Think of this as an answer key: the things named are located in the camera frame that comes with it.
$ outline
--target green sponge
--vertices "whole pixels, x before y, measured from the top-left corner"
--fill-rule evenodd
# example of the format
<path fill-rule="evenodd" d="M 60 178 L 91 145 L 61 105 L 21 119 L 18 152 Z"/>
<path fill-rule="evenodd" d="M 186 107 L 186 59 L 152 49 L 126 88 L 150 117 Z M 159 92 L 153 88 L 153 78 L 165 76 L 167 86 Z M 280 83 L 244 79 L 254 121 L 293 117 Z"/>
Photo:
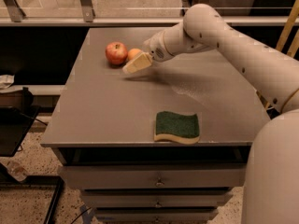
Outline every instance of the green sponge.
<path fill-rule="evenodd" d="M 171 140 L 185 145 L 199 141 L 199 124 L 197 115 L 184 116 L 163 111 L 156 117 L 155 141 Z"/>

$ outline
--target floor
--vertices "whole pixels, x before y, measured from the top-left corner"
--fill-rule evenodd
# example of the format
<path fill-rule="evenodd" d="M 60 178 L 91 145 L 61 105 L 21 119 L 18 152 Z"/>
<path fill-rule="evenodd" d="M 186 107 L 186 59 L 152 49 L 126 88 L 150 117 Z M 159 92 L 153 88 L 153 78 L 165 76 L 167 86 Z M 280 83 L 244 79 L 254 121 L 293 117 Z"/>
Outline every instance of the floor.
<path fill-rule="evenodd" d="M 21 5 L 32 16 L 80 16 L 79 0 L 20 0 Z M 1 9 L 0 17 L 6 16 Z M 177 17 L 180 0 L 93 0 L 97 17 Z M 4 165 L 8 161 L 19 162 L 30 175 L 57 175 L 57 167 L 61 164 L 48 148 L 41 147 L 40 140 L 43 129 L 34 127 L 22 143 L 22 151 L 13 158 L 0 158 Z M 0 188 L 0 223 L 19 224 L 43 223 L 53 193 L 52 188 L 10 189 Z M 239 224 L 242 209 L 243 188 L 233 189 L 234 197 L 223 207 L 219 214 L 208 224 Z M 77 190 L 65 187 L 59 201 L 55 223 L 68 224 L 86 207 L 79 198 Z M 86 212 L 74 223 L 99 223 L 91 211 Z"/>

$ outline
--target red apple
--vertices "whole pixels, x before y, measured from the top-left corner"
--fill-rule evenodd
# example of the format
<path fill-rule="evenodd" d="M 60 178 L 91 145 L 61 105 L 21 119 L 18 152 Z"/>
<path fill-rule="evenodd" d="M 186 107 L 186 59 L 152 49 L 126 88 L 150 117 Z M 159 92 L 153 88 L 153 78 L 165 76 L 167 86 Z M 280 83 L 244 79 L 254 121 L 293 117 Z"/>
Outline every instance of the red apple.
<path fill-rule="evenodd" d="M 106 57 L 111 64 L 120 65 L 128 57 L 128 50 L 122 42 L 111 42 L 106 46 Z"/>

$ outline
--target plastic bottle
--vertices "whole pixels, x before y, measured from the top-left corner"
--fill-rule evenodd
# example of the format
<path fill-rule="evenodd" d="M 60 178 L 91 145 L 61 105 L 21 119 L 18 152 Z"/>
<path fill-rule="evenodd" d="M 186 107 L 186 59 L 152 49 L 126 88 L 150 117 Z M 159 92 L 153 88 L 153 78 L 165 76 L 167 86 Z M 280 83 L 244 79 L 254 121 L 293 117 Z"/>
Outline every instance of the plastic bottle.
<path fill-rule="evenodd" d="M 27 171 L 16 161 L 7 163 L 7 172 L 18 182 L 25 182 L 28 176 Z"/>

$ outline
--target white paper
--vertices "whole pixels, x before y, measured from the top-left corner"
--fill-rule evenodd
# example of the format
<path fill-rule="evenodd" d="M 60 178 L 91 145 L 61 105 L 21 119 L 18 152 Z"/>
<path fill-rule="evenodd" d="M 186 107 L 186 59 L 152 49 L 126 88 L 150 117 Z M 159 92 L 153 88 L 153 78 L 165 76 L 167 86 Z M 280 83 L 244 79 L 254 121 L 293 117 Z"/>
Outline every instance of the white paper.
<path fill-rule="evenodd" d="M 15 76 L 2 75 L 0 76 L 0 90 L 6 89 L 11 86 L 14 82 Z"/>

